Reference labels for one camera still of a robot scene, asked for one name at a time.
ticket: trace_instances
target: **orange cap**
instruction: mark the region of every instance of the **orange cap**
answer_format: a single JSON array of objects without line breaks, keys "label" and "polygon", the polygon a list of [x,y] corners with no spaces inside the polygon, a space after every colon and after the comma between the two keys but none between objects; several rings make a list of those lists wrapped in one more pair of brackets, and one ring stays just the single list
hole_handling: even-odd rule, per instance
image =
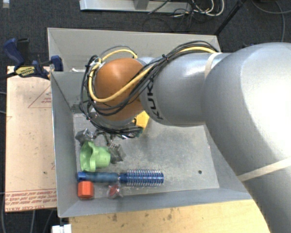
[{"label": "orange cap", "polygon": [[78,183],[78,197],[80,199],[91,199],[94,197],[94,184],[91,181]]}]

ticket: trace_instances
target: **wooden board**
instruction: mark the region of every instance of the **wooden board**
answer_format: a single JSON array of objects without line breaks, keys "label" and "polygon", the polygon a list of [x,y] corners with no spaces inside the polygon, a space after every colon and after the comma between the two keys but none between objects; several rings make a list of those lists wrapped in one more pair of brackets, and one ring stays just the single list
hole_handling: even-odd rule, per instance
[{"label": "wooden board", "polygon": [[73,233],[269,233],[253,200],[71,217]]}]

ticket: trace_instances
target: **gray carpet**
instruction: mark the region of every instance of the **gray carpet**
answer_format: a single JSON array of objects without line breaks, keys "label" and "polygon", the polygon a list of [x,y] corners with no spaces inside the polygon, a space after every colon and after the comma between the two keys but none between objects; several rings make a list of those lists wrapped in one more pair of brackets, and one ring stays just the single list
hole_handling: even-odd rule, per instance
[{"label": "gray carpet", "polygon": [[[192,20],[191,25],[188,25],[187,20],[179,24],[179,20],[162,14],[81,12],[79,0],[10,0],[10,9],[3,9],[0,0],[0,76],[5,74],[7,65],[13,64],[2,50],[4,42],[13,37],[29,38],[30,58],[36,59],[39,54],[44,61],[48,58],[48,27],[214,34],[237,0],[225,0],[225,2],[226,8],[221,16],[209,18],[196,15],[196,20]],[[256,3],[265,10],[279,11],[273,1],[256,1]],[[278,4],[283,11],[291,9],[291,0],[279,0]],[[291,13],[285,14],[284,18],[284,41],[291,43]],[[282,29],[282,15],[262,12],[248,0],[219,35],[220,47],[223,52],[231,52],[250,43],[280,41]],[[0,82],[0,91],[6,91],[6,81]],[[5,105],[5,96],[0,95],[0,109],[5,110]],[[0,114],[0,191],[4,191],[4,170],[5,116]],[[48,216],[49,211],[37,211],[34,232],[42,232]],[[31,219],[32,213],[7,214],[6,230],[9,233],[27,233],[30,230]],[[56,213],[53,213],[49,224],[58,223]]]}]

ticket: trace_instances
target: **black pole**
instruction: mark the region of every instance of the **black pole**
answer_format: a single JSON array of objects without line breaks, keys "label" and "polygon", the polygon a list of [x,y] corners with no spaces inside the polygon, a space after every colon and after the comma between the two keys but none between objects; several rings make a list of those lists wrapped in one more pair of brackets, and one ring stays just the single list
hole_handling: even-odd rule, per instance
[{"label": "black pole", "polygon": [[221,26],[217,29],[217,31],[214,33],[214,35],[219,36],[221,31],[224,29],[224,27],[229,23],[229,21],[233,18],[233,16],[237,13],[237,11],[243,6],[243,4],[247,0],[238,0],[235,4],[234,8],[230,11],[226,19],[222,22]]}]

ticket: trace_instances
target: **blue clamp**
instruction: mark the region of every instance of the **blue clamp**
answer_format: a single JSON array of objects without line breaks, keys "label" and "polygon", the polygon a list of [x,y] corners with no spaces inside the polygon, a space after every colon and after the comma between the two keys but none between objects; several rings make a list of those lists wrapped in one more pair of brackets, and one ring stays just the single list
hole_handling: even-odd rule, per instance
[{"label": "blue clamp", "polygon": [[63,62],[58,55],[52,56],[50,61],[42,64],[34,60],[31,65],[25,66],[25,59],[17,49],[15,38],[6,41],[3,45],[3,49],[7,56],[16,62],[14,72],[22,78],[38,77],[49,80],[49,72],[43,68],[43,65],[53,64],[55,71],[64,70]]}]

